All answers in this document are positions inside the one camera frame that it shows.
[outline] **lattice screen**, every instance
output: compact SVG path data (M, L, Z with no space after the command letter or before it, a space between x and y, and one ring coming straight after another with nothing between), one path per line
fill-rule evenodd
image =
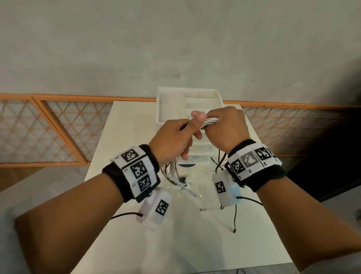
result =
M85 158L91 161L112 103L63 101L47 101L46 103Z
M350 114L341 110L244 107L260 140L276 154L308 154Z
M26 100L0 100L0 163L77 162Z

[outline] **white storage box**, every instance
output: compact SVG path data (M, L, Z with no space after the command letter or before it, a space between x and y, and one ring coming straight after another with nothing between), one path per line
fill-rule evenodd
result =
M158 87L157 92L157 131L167 120L192 119L193 110L207 113L215 108L224 107L222 98L216 89L188 89L183 87ZM188 161L179 159L178 163L195 164L211 161L218 156L218 149L208 140L202 130L202 140L193 137L193 146Z

